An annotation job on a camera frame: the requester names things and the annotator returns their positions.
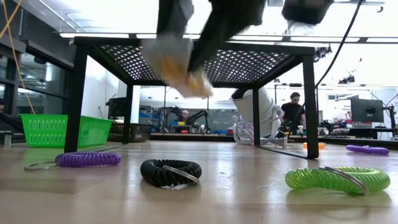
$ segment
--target wooden table surface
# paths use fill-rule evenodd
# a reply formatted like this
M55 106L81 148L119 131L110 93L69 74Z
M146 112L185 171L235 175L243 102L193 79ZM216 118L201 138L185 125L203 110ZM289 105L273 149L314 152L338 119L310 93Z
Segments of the wooden table surface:
M302 144L286 150L303 151ZM150 141L112 151L122 156L120 166L25 172L24 164L49 160L57 150L23 144L0 149L0 223L398 223L394 151L370 156L328 145L310 161L232 142ZM155 188L140 173L146 159L197 162L201 185ZM354 197L323 189L294 191L285 184L288 171L320 166L382 169L391 185Z

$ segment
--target man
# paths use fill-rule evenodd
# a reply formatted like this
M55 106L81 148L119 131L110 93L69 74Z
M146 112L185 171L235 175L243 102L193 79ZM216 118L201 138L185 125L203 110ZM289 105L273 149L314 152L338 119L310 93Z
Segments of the man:
M183 110L181 117L178 118L178 121L183 121L186 123L188 121L188 117L189 117L189 112L187 110Z
M285 103L282 105L282 111L284 112L282 114L282 121L285 123L288 123L289 121L293 122L294 118L296 117L296 114L299 112L299 109L301 108L301 105L299 104L300 101L300 94L299 93L292 93L290 96L290 102ZM296 121L295 124L292 124L292 126L295 126L293 129L292 133L295 134L295 130L297 130L297 126L302 125L305 127L305 110L303 109L300 112L300 115Z

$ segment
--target green plastic basket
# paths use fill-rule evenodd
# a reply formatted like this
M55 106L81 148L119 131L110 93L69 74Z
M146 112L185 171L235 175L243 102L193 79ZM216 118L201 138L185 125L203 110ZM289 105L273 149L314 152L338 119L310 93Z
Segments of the green plastic basket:
M32 147L64 147L67 115L21 114L26 144ZM106 143L112 121L82 116L79 147Z

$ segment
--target orange object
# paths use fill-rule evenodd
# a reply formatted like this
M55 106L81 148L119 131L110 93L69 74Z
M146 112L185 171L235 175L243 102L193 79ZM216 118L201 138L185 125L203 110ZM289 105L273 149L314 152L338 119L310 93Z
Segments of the orange object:
M326 143L324 143L324 142L319 142L319 143L318 143L318 148L319 148L319 149L324 149L324 148L326 148ZM304 149L307 149L307 143L306 143L306 142L304 143Z

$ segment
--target yellow object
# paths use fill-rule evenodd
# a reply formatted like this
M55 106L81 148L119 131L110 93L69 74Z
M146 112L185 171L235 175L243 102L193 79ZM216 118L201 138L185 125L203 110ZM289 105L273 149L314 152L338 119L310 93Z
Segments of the yellow object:
M324 149L324 148L326 148L326 143L324 143L324 142L319 142L319 143L318 143L318 148L319 148L319 149ZM304 149L307 149L307 143L306 143L306 142L304 143Z
M211 85L206 79L205 71L202 68L195 71L195 73L187 73L185 65L163 55L160 58L159 75L183 96L209 97L212 95Z

